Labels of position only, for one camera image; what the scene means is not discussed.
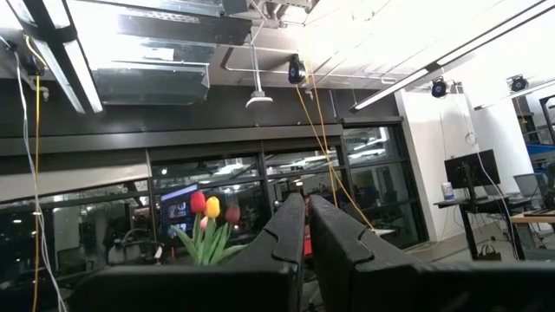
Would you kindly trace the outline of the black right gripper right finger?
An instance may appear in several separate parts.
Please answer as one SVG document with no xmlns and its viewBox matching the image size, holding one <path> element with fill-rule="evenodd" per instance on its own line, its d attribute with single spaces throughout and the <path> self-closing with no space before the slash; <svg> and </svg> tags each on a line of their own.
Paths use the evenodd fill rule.
<svg viewBox="0 0 555 312">
<path fill-rule="evenodd" d="M 424 263 L 313 195 L 310 239 L 328 311 L 553 311 L 551 263 Z"/>
</svg>

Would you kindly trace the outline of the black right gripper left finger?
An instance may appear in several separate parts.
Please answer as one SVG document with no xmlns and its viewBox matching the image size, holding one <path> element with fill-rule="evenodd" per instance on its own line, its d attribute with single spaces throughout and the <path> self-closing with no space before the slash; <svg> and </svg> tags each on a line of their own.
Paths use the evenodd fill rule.
<svg viewBox="0 0 555 312">
<path fill-rule="evenodd" d="M 221 265 L 117 266 L 86 278 L 72 311 L 298 311 L 303 197 L 291 194 L 258 236 Z"/>
</svg>

